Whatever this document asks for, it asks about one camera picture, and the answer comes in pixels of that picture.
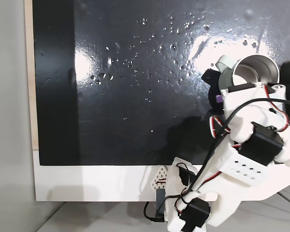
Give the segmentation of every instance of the perforated white part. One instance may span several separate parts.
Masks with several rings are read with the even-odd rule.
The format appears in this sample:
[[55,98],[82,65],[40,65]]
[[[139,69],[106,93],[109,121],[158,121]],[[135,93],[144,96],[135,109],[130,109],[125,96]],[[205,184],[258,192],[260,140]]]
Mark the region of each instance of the perforated white part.
[[268,176],[268,168],[240,154],[232,154],[219,169],[251,186],[262,183]]
[[165,188],[165,182],[167,178],[167,172],[165,166],[159,166],[156,174],[154,175],[154,178],[150,182],[151,189],[156,192],[156,189],[164,189]]

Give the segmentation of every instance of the metal cup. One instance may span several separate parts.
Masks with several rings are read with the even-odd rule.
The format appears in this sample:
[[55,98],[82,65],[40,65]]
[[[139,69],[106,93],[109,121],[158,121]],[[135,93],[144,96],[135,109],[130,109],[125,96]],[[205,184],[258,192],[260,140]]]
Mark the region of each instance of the metal cup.
[[263,84],[279,82],[279,69],[276,63],[263,55],[251,55],[240,60],[223,55],[217,61],[216,67],[221,72],[219,89],[248,82]]

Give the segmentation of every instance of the red wire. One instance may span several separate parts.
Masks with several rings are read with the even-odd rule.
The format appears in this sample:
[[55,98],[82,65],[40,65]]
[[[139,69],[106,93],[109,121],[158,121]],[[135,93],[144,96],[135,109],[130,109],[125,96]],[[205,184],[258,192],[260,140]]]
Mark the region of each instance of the red wire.
[[[268,92],[268,90],[267,90],[267,85],[264,86],[264,90],[265,90],[265,94],[266,94],[267,98],[270,98],[269,92]],[[277,106],[276,106],[274,103],[272,103],[271,101],[269,101],[269,103],[270,103],[270,104],[271,104],[271,105],[272,105],[272,106],[273,106],[277,111],[279,111],[280,113],[284,114],[285,117],[286,117],[286,119],[287,119],[287,122],[286,122],[285,127],[282,128],[282,129],[280,129],[280,130],[278,131],[278,132],[283,132],[285,129],[288,128],[288,125],[289,125],[289,122],[290,122],[289,117],[288,117],[288,115],[287,115],[285,112],[283,112],[283,111],[281,111],[280,109],[278,109]]]
[[215,132],[215,126],[214,126],[214,117],[212,117],[212,124],[213,124],[213,134],[214,134],[214,138],[216,138],[216,132]]
[[219,121],[219,123],[220,123],[221,125],[223,125],[223,123],[221,122],[221,120],[219,119],[219,117],[217,117],[217,116],[212,117],[212,125],[213,125],[213,128],[211,128],[211,130],[213,131],[214,138],[216,138],[215,125],[214,125],[214,121],[215,121],[215,120]]
[[201,187],[203,184],[207,183],[208,181],[210,181],[210,180],[214,179],[215,177],[219,176],[220,174],[221,174],[221,171],[218,171],[218,172],[217,172],[216,174],[214,174],[212,177],[210,177],[210,178],[204,180],[204,182],[200,185],[200,187]]

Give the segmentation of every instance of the wooden edge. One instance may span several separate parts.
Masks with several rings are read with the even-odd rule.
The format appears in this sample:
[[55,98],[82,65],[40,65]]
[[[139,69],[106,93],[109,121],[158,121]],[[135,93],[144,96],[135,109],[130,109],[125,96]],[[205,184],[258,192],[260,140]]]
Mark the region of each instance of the wooden edge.
[[39,150],[38,119],[35,92],[35,63],[34,63],[34,37],[32,0],[24,0],[25,3],[25,30],[27,51],[27,75],[29,89],[30,125],[32,150]]

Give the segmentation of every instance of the gray wall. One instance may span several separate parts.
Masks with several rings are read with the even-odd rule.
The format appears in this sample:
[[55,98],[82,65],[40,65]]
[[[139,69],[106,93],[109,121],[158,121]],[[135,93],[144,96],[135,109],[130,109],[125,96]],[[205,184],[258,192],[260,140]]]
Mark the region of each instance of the gray wall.
[[34,232],[61,206],[34,198],[23,0],[0,0],[0,232]]

